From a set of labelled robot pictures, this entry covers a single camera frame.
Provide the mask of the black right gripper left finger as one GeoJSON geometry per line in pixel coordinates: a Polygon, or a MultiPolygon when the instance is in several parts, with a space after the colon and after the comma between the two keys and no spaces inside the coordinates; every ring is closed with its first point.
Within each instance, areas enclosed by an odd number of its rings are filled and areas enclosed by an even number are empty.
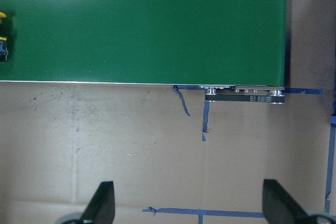
{"type": "Polygon", "coordinates": [[[81,223],[113,223],[115,195],[113,181],[101,182],[81,215],[81,223]]]}

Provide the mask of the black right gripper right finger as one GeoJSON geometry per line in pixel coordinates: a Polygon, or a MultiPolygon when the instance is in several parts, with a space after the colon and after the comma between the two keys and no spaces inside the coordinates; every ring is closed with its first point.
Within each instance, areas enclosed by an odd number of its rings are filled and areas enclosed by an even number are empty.
{"type": "Polygon", "coordinates": [[[275,179],[264,179],[262,188],[262,211],[268,223],[312,223],[310,216],[275,179]]]}

